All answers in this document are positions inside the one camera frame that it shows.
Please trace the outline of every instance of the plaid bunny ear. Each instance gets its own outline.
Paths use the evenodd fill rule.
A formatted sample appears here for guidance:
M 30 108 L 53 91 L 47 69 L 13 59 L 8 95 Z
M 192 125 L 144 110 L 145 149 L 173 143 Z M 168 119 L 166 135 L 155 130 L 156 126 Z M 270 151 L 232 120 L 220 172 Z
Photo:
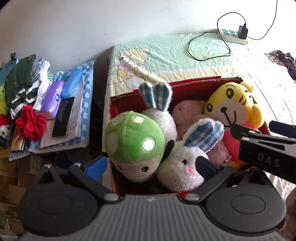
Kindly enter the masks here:
M 168 110 L 168 106 L 172 99 L 172 88 L 166 82 L 160 82 L 153 86 L 153 97 L 156 103 L 156 108 L 161 111 Z
M 224 126 L 221 122 L 209 118 L 201 119 L 184 135 L 183 139 L 186 140 L 184 146 L 197 146 L 207 153 L 222 139 L 223 135 Z
M 155 108 L 156 104 L 153 99 L 153 90 L 152 90 L 152 84 L 148 82 L 144 82 L 139 86 L 139 92 L 141 93 L 145 104 L 147 107 L 150 108 Z

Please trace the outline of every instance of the pink tag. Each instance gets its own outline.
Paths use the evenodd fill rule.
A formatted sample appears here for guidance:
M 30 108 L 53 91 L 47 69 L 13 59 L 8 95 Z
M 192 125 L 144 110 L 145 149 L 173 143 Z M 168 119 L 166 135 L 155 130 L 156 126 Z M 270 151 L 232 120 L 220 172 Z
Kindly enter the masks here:
M 226 158 L 225 158 L 225 162 L 226 162 L 226 163 L 229 162 L 231 158 L 232 158 L 232 156 L 226 156 Z

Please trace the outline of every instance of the white bunny plush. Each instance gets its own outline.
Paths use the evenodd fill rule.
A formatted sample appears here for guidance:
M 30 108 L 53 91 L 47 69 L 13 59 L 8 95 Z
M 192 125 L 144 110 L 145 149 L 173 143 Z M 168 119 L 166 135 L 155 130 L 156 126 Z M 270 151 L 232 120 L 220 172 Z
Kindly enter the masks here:
M 161 162 L 156 177 L 173 192 L 192 190 L 204 182 L 196 171 L 195 161 L 203 156 L 222 139 L 224 126 L 219 121 L 206 118 L 196 122 L 186 132 L 182 141 L 175 142 L 168 157 Z
M 168 107 L 172 99 L 172 88 L 166 82 L 158 82 L 152 85 L 149 82 L 144 82 L 139 86 L 147 108 L 142 112 L 154 120 L 162 129 L 165 136 L 165 144 L 170 140 L 177 139 L 177 129 L 173 117 L 168 112 Z

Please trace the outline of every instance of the blue checkered cloth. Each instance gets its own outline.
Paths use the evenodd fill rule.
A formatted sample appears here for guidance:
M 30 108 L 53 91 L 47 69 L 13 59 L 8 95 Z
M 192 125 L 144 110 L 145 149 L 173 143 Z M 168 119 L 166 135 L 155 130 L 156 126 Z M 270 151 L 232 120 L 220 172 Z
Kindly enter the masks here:
M 184 146 L 197 146 L 202 151 L 208 152 L 224 135 L 224 126 L 221 122 L 207 122 L 197 127 L 185 141 Z
M 141 93 L 148 109 L 155 108 L 155 102 L 153 99 L 153 90 L 150 83 L 144 82 L 139 86 L 139 92 Z
M 28 141 L 27 146 L 24 151 L 10 152 L 9 160 L 19 159 L 28 156 L 30 152 L 33 153 L 49 153 L 57 152 L 61 150 L 70 150 L 74 148 L 85 148 L 89 144 L 89 127 L 90 127 L 90 110 L 91 110 L 91 100 L 93 93 L 93 81 L 94 81 L 94 69 L 93 64 L 95 61 L 90 61 L 88 63 L 77 66 L 68 72 L 58 72 L 54 81 L 67 80 L 71 75 L 72 71 L 75 69 L 82 69 L 84 75 L 84 91 L 82 97 L 82 114 L 81 114 L 81 132 L 80 137 L 73 140 L 63 142 L 57 145 L 52 145 L 44 148 L 40 148 L 41 140 L 37 142 Z
M 171 98 L 172 89 L 168 83 L 158 83 L 153 86 L 153 97 L 158 110 L 164 111 L 168 109 Z

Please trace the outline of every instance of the black power cord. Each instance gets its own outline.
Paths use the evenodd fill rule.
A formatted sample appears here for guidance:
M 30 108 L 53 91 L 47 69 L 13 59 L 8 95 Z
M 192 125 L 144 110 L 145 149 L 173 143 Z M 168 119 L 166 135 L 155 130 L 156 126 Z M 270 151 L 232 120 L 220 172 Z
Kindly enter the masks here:
M 260 38 L 260 39 L 253 39 L 253 38 L 251 38 L 251 37 L 249 37 L 249 36 L 248 36 L 248 38 L 250 38 L 250 39 L 252 39 L 252 40 L 261 40 L 261 39 L 263 39 L 263 38 L 267 35 L 267 33 L 268 33 L 269 30 L 272 28 L 272 26 L 273 26 L 273 24 L 274 24 L 274 21 L 275 21 L 275 19 L 276 19 L 277 4 L 278 4 L 278 0 L 276 0 L 276 12 L 275 12 L 275 14 L 274 14 L 274 20 L 272 21 L 272 24 L 271 24 L 271 26 L 269 27 L 269 29 L 267 30 L 267 32 L 265 33 L 265 35 L 264 35 L 262 38 Z M 221 36 L 221 34 L 220 34 L 220 32 L 219 32 L 219 28 L 218 28 L 218 22 L 219 22 L 219 20 L 220 20 L 222 17 L 224 17 L 225 15 L 230 14 L 230 13 L 236 13 L 236 14 L 238 14 L 238 15 L 241 15 L 241 14 L 239 14 L 238 12 L 228 12 L 228 13 L 222 15 L 222 16 L 218 19 L 218 21 L 217 21 L 217 30 L 218 30 L 218 33 L 219 33 L 220 38 L 222 39 L 222 41 L 223 41 L 223 42 L 225 43 L 225 45 L 227 46 L 227 48 L 228 48 L 228 50 L 229 50 L 229 54 L 228 54 L 228 55 L 215 56 L 215 57 L 206 58 L 206 59 L 197 59 L 197 58 L 195 58 L 195 57 L 189 52 L 190 43 L 191 43 L 192 40 L 194 40 L 194 39 L 196 39 L 196 38 L 198 38 L 198 37 L 200 37 L 200 36 L 202 36 L 202 35 L 204 35 L 204 34 L 207 34 L 207 32 L 204 32 L 203 34 L 201 34 L 201 35 L 199 35 L 199 36 L 194 37 L 193 39 L 191 39 L 191 40 L 189 41 L 189 43 L 188 43 L 187 52 L 188 52 L 188 54 L 189 54 L 193 59 L 195 59 L 195 60 L 197 60 L 197 61 L 205 61 L 205 60 L 209 60 L 209 59 L 212 59 L 212 58 L 229 57 L 229 56 L 230 56 L 230 53 L 231 53 L 230 48 L 229 48 L 229 46 L 227 45 L 227 43 L 224 41 L 224 39 L 222 38 L 222 36 Z
M 219 33 L 220 38 L 222 39 L 222 41 L 223 41 L 223 42 L 225 43 L 225 45 L 227 46 L 227 48 L 228 48 L 228 50 L 229 50 L 229 54 L 228 54 L 228 55 L 214 56 L 214 57 L 206 58 L 206 59 L 197 59 L 197 58 L 195 58 L 195 57 L 189 52 L 190 43 L 191 43 L 192 40 L 194 40 L 194 39 L 196 39 L 196 38 L 198 38 L 198 37 L 200 37 L 200 36 L 202 36 L 202 35 L 204 35 L 204 34 L 207 34 L 207 32 L 204 32 L 203 34 L 201 34 L 201 35 L 199 35 L 199 36 L 194 37 L 193 39 L 191 39 L 191 40 L 189 41 L 189 43 L 188 43 L 187 52 L 188 52 L 188 54 L 189 54 L 192 58 L 194 58 L 194 59 L 197 60 L 197 61 L 205 61 L 205 60 L 209 60 L 209 59 L 212 59 L 212 58 L 229 57 L 229 56 L 230 56 L 230 53 L 231 53 L 230 48 L 229 48 L 229 46 L 227 45 L 227 43 L 224 41 L 224 39 L 222 38 L 222 36 L 221 36 L 221 34 L 220 34 L 220 32 L 219 32 L 219 28 L 218 28 L 218 22 L 219 22 L 219 20 L 220 20 L 222 17 L 224 17 L 225 15 L 230 14 L 230 13 L 236 13 L 236 14 L 238 14 L 238 15 L 241 15 L 241 14 L 239 14 L 238 12 L 228 12 L 228 13 L 222 15 L 221 17 L 219 17 L 219 19 L 218 19 L 218 21 L 217 21 L 217 30 L 218 30 L 218 33 Z
M 276 19 L 276 13 L 274 14 L 274 20 L 272 21 L 272 24 L 271 24 L 270 28 L 267 30 L 266 34 L 269 32 L 269 30 L 273 26 L 275 19 Z M 266 36 L 266 34 L 262 38 L 260 38 L 260 39 L 253 39 L 253 38 L 251 38 L 249 36 L 248 36 L 248 38 L 249 39 L 252 39 L 252 40 L 261 40 L 261 39 L 263 39 Z

